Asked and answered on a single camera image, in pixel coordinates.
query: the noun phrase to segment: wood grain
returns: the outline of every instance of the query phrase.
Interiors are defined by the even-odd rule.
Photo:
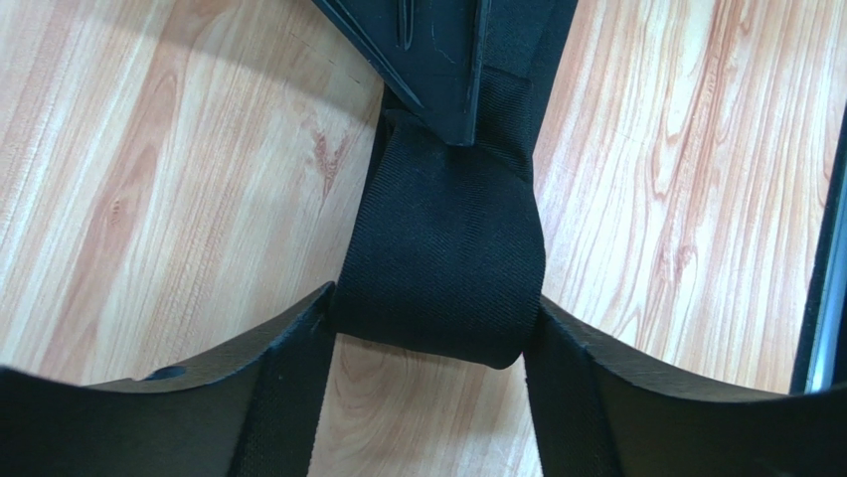
[[[307,0],[0,1],[0,363],[90,384],[337,277],[381,82]],[[536,151],[545,293],[785,391],[843,1],[583,1]],[[506,372],[340,337],[311,474],[539,475]]]

